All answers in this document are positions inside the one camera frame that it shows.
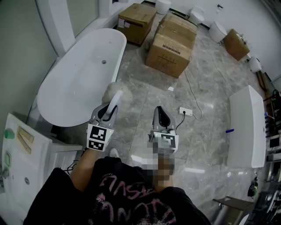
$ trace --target marble floor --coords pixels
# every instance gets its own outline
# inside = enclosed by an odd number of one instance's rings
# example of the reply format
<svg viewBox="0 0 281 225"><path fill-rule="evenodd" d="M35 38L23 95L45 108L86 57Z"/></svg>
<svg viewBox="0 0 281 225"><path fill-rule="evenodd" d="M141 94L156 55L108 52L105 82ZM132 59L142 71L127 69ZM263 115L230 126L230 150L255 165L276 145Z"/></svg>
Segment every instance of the marble floor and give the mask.
<svg viewBox="0 0 281 225"><path fill-rule="evenodd" d="M122 162L128 165L140 164L133 159L147 149L156 106L165 107L175 117L177 124L183 119L183 115L178 113L180 106L192 109L200 118L184 73L175 79L144 64L161 18L156 15L151 32L141 47L127 44L119 68L117 82L126 90L125 97L115 122L114 137L104 154L115 147ZM177 129L180 140L175 154L173 182L174 186L185 190L193 203L211 220L218 209L213 198L232 196L253 201L247 197L247 191L256 171L226 166L229 136L225 130L230 128L229 97L233 92L218 69L234 91L251 85L261 96L264 94L248 65L237 62L223 46L213 42L203 26L198 27L192 58L187 76L202 109L202 120L187 116ZM169 91L169 87L173 87L174 91ZM85 146L85 127L86 124L61 128L58 138ZM260 190L264 174L264 169L259 170Z"/></svg>

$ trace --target white bathtub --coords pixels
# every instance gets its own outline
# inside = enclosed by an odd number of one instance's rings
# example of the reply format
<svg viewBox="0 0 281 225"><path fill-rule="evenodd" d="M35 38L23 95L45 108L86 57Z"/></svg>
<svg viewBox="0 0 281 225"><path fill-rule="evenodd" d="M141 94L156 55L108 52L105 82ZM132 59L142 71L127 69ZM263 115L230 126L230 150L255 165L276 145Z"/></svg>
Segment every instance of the white bathtub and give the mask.
<svg viewBox="0 0 281 225"><path fill-rule="evenodd" d="M114 29L98 29L79 40L39 89L43 118L60 127L87 122L107 86L115 82L125 46L126 37Z"/></svg>

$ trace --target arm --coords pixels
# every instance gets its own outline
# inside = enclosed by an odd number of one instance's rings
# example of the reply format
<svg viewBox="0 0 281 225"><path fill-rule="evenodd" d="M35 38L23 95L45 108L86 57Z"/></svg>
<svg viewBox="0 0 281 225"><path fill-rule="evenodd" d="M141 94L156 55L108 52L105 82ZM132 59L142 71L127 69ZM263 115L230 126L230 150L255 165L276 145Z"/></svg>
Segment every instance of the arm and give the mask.
<svg viewBox="0 0 281 225"><path fill-rule="evenodd" d="M100 152L87 149L73 168L70 179L79 191L84 192L91 179L93 168Z"/></svg>
<svg viewBox="0 0 281 225"><path fill-rule="evenodd" d="M158 174L154 177L154 190L156 192L173 187L171 167L171 159L158 158Z"/></svg>

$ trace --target person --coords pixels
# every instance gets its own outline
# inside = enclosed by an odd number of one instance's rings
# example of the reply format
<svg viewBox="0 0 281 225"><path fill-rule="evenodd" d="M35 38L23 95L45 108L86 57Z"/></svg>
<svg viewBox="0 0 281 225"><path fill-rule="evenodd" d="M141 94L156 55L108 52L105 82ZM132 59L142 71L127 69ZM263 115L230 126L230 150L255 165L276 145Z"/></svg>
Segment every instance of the person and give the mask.
<svg viewBox="0 0 281 225"><path fill-rule="evenodd" d="M184 190L173 187L169 160L159 158L153 185L145 170L122 163L116 149L103 159L99 154L87 149L69 176L55 168L24 225L210 225Z"/></svg>

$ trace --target electrical outlet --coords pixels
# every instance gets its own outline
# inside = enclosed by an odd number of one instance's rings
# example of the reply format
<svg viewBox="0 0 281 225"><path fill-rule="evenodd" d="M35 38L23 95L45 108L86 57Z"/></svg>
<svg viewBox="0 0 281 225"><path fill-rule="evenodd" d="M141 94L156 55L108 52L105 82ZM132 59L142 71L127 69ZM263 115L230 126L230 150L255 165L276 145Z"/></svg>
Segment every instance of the electrical outlet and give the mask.
<svg viewBox="0 0 281 225"><path fill-rule="evenodd" d="M186 108L180 107L179 113L184 114L184 111L185 111L186 116L192 116L192 110L191 109L186 109Z"/></svg>

